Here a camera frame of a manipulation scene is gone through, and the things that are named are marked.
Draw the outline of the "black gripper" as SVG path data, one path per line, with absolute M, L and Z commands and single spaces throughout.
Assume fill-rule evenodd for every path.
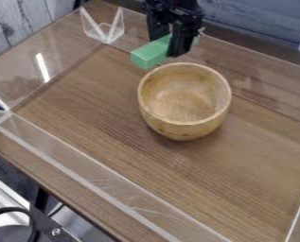
M 168 54 L 177 58 L 187 54 L 196 39 L 201 35 L 204 10 L 197 0 L 145 0 L 151 41 L 156 41 L 171 33 L 171 23 L 181 19 L 196 19 L 173 23 L 173 34 Z

